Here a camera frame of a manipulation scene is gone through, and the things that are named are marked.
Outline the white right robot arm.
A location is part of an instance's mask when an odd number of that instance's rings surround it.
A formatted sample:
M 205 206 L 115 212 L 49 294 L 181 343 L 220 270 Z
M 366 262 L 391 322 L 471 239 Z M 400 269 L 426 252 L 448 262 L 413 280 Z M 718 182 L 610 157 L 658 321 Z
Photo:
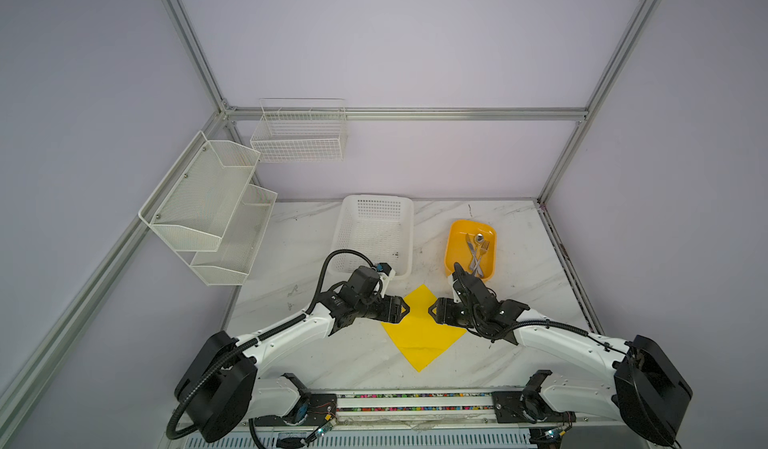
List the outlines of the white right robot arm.
M 510 412 L 529 423 L 598 416 L 622 421 L 657 446 L 677 446 L 693 390 L 654 340 L 611 338 L 553 320 L 523 302 L 500 300 L 460 264 L 448 280 L 452 297 L 437 299 L 427 310 L 436 323 L 492 343 L 543 351 L 590 375 L 570 380 L 539 369 L 518 391 Z

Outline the silver fork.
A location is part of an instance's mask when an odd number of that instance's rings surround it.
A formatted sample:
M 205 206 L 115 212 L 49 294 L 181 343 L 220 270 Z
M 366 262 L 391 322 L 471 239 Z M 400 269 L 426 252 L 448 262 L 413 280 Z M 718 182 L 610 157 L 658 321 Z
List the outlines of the silver fork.
M 478 242 L 476 244 L 473 274 L 479 278 L 483 278 L 485 276 L 484 270 L 482 268 L 482 262 L 489 249 L 489 246 L 490 243 L 488 240 L 483 240 L 482 242 Z

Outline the silver spoon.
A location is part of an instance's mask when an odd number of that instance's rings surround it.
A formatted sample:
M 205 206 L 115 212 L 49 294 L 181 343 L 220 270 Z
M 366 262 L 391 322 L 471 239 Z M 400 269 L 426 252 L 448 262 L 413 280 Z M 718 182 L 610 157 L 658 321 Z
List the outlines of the silver spoon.
M 481 267 L 481 260 L 484 252 L 485 237 L 482 233 L 477 233 L 470 242 L 470 252 L 472 260 L 470 262 L 470 272 L 476 277 L 482 278 L 484 271 Z

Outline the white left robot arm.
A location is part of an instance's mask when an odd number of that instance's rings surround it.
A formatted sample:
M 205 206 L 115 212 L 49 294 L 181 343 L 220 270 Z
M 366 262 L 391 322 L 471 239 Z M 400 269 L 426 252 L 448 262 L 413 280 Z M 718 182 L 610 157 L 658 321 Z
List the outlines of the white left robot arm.
M 174 390 L 178 402 L 167 423 L 170 440 L 199 433 L 216 442 L 242 422 L 279 418 L 299 425 L 310 414 L 311 391 L 293 373 L 268 377 L 279 360 L 365 318 L 399 323 L 410 311 L 387 294 L 394 269 L 360 266 L 346 281 L 317 295 L 312 307 L 254 333 L 210 336 Z

